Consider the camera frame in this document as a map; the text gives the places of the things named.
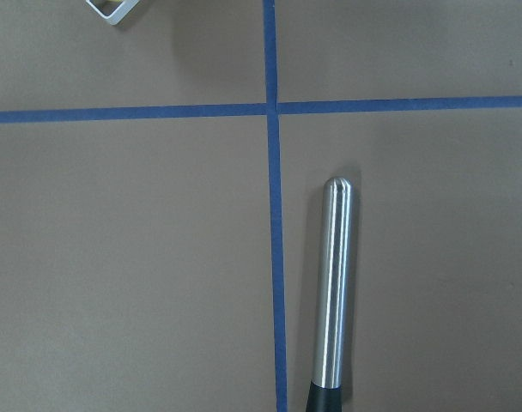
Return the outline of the striped metal muddler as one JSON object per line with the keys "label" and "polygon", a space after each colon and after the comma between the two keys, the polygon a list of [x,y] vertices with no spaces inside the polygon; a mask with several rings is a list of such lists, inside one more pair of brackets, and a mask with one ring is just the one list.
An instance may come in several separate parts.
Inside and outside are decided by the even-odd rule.
{"label": "striped metal muddler", "polygon": [[307,411],[342,411],[352,384],[355,190],[329,178],[322,196],[313,366]]}

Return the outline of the white cup rack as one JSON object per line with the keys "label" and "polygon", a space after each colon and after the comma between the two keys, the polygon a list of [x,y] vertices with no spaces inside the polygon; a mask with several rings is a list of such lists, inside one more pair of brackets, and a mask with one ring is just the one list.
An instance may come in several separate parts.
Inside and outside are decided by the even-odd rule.
{"label": "white cup rack", "polygon": [[87,4],[103,21],[111,26],[118,25],[140,0],[86,0]]}

